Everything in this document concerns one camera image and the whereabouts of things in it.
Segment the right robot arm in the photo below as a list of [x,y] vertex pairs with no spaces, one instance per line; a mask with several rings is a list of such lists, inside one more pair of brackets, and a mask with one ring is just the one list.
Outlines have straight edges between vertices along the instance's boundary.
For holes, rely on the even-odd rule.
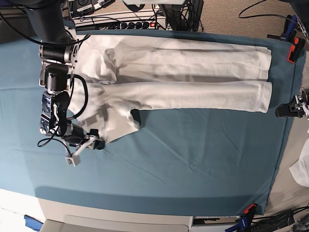
[[[45,88],[42,94],[42,114],[40,133],[47,136],[37,143],[38,147],[47,145],[51,140],[63,142],[64,147],[80,148],[85,145],[89,149],[101,150],[105,142],[98,135],[98,130],[91,129],[85,133],[83,128],[74,124],[85,111],[88,103],[86,81],[74,73],[77,64],[77,53],[80,45],[87,40],[76,37],[75,23],[71,17],[70,4],[67,0],[11,0],[15,7],[22,7],[29,21],[39,36],[34,40],[18,32],[25,39],[38,44],[39,56],[42,60],[42,71],[39,84]],[[84,89],[84,103],[79,112],[67,116],[74,81],[78,79]]]

